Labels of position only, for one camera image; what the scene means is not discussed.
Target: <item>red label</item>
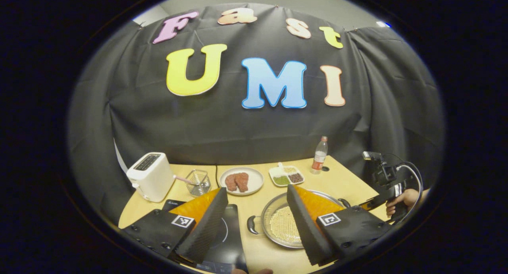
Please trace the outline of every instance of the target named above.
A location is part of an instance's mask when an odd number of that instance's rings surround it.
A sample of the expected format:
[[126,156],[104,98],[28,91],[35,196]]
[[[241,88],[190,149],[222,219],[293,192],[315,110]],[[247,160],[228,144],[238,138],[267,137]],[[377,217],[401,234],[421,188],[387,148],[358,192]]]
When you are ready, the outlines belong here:
[[314,170],[321,170],[323,167],[323,163],[322,162],[316,162],[314,160],[314,163],[312,164],[312,169]]

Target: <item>plastic bottle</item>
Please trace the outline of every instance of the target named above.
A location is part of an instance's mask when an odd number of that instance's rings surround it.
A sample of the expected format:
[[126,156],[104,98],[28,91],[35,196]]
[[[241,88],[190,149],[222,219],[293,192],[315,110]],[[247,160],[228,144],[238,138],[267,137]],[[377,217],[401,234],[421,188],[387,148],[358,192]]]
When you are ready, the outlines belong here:
[[328,153],[328,138],[326,136],[321,137],[321,141],[317,144],[316,154],[314,155],[314,162],[310,172],[312,174],[321,173],[323,162],[325,161],[326,154]]

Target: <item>yellow letter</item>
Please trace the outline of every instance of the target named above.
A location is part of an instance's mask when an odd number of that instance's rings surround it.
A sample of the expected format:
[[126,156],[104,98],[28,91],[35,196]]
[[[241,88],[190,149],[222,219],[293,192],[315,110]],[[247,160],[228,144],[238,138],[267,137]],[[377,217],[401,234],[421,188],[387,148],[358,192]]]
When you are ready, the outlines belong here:
[[332,27],[319,27],[319,30],[325,32],[325,39],[328,44],[335,46],[335,48],[343,48],[344,46],[337,41],[337,38],[341,38],[339,33],[335,32]]
[[325,73],[326,77],[328,94],[325,103],[329,106],[343,106],[346,104],[341,89],[341,73],[343,73],[341,69],[335,66],[320,66],[319,68]]
[[310,38],[310,32],[309,32],[309,30],[307,30],[307,28],[309,26],[307,26],[307,24],[305,24],[305,22],[302,22],[300,20],[293,19],[293,18],[287,18],[286,23],[287,23],[287,27],[286,27],[287,30],[290,33],[292,33],[293,35],[295,35],[297,37],[304,38],[304,39]]
[[225,44],[209,44],[201,49],[205,53],[205,73],[198,80],[187,80],[187,61],[193,55],[192,48],[184,48],[167,55],[169,61],[166,84],[171,93],[180,96],[199,95],[214,87],[219,78],[221,54],[227,49]]
[[222,17],[217,20],[221,25],[228,25],[234,23],[251,23],[258,19],[254,17],[254,10],[250,8],[236,8],[227,10],[222,13]]

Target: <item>white toaster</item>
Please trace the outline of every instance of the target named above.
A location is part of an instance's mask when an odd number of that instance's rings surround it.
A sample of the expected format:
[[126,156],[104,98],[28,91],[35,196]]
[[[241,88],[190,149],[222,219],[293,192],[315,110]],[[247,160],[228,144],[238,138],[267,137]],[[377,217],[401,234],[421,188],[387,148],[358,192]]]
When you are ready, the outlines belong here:
[[127,178],[138,194],[152,202],[162,201],[175,181],[165,153],[159,152],[142,156],[128,169]]

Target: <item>pan handle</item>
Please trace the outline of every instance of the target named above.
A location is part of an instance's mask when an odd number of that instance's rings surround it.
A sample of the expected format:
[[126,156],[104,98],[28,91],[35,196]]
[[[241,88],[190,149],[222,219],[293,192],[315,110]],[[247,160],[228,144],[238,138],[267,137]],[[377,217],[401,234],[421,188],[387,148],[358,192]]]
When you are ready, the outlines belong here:
[[254,218],[261,218],[261,216],[251,216],[247,220],[247,229],[253,234],[259,234],[256,229],[254,229]]
[[348,203],[348,201],[344,200],[344,199],[337,199],[339,202],[343,203],[343,205],[346,207],[346,208],[349,208],[351,207],[351,205]]

